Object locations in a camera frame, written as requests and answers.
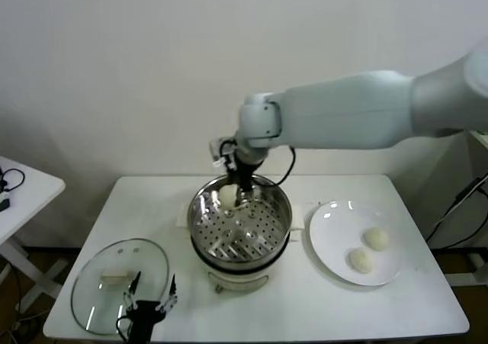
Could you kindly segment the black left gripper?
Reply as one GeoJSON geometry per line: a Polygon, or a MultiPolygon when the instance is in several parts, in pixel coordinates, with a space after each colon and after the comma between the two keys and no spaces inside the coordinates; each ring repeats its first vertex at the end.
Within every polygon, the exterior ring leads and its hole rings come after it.
{"type": "Polygon", "coordinates": [[[140,276],[141,272],[138,272],[123,293],[124,305],[131,322],[128,342],[135,344],[150,343],[154,326],[162,322],[166,317],[166,312],[170,312],[178,302],[175,275],[173,275],[169,295],[163,304],[158,301],[136,301],[135,303],[133,296],[136,293],[140,276]]]}

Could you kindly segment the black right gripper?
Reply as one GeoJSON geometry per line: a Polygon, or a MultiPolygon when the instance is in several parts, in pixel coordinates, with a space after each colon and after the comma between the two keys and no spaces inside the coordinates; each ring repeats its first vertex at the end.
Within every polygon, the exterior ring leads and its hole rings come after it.
{"type": "Polygon", "coordinates": [[[252,190],[252,177],[254,172],[262,165],[264,159],[247,156],[239,150],[234,150],[230,155],[227,173],[230,181],[237,184],[236,200],[234,207],[242,207],[254,200],[252,190]]]}

